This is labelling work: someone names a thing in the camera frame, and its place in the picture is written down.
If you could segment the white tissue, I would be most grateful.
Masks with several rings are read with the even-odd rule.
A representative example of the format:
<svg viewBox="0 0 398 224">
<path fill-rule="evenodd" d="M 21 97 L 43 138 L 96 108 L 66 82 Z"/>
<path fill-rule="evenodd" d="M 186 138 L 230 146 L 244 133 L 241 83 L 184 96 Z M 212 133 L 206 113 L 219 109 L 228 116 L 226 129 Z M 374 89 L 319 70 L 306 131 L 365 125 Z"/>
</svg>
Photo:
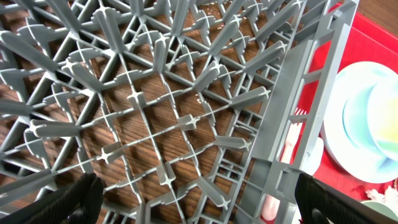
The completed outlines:
<svg viewBox="0 0 398 224">
<path fill-rule="evenodd" d="M 384 194 L 380 194 L 376 189 L 366 190 L 365 194 L 373 201 L 384 203 L 391 208 L 397 208 L 397 189 L 391 186 L 388 186 Z"/>
</svg>

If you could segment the white plastic fork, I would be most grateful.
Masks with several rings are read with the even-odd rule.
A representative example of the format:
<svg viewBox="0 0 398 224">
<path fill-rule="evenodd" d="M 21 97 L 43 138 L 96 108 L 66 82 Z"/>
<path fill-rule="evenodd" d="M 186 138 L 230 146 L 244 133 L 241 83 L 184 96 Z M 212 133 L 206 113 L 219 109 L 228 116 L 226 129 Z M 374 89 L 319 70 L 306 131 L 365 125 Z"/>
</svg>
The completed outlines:
<svg viewBox="0 0 398 224">
<path fill-rule="evenodd" d="M 303 123 L 294 123 L 290 125 L 287 137 L 284 143 L 284 149 L 280 157 L 280 161 L 286 164 L 290 163 L 294 147 L 298 141 L 299 134 Z M 261 217 L 266 221 L 272 221 L 279 208 L 280 201 L 271 195 L 268 195 L 265 199 L 264 206 L 262 208 Z"/>
</svg>

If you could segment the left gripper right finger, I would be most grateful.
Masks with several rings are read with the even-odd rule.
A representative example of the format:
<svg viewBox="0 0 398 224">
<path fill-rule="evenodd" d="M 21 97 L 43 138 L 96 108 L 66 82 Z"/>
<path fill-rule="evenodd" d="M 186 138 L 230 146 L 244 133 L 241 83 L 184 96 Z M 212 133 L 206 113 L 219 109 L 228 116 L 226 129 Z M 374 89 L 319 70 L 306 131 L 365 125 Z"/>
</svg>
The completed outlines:
<svg viewBox="0 0 398 224">
<path fill-rule="evenodd" d="M 295 199 L 303 224 L 397 224 L 306 173 L 298 176 Z"/>
</svg>

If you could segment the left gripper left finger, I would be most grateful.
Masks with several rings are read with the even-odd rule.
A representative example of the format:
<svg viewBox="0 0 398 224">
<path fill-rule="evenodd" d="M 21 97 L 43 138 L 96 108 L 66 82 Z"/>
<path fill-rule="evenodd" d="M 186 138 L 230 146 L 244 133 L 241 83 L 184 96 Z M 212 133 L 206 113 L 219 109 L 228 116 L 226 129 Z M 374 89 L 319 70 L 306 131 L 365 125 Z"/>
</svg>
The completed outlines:
<svg viewBox="0 0 398 224">
<path fill-rule="evenodd" d="M 103 203 L 103 189 L 101 178 L 84 173 L 73 185 L 1 218 L 1 224 L 94 224 Z"/>
</svg>

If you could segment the mint green bowl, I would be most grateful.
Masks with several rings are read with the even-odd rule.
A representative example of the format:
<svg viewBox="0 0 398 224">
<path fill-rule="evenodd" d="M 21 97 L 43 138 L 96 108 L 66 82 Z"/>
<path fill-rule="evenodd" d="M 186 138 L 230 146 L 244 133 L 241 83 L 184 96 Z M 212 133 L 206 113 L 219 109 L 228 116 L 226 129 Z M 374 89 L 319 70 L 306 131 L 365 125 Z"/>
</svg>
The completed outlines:
<svg viewBox="0 0 398 224">
<path fill-rule="evenodd" d="M 366 200 L 366 201 L 362 201 L 361 203 L 363 205 L 397 221 L 397 214 L 393 211 L 393 209 L 391 209 L 384 203 L 373 201 L 373 200 Z"/>
</svg>

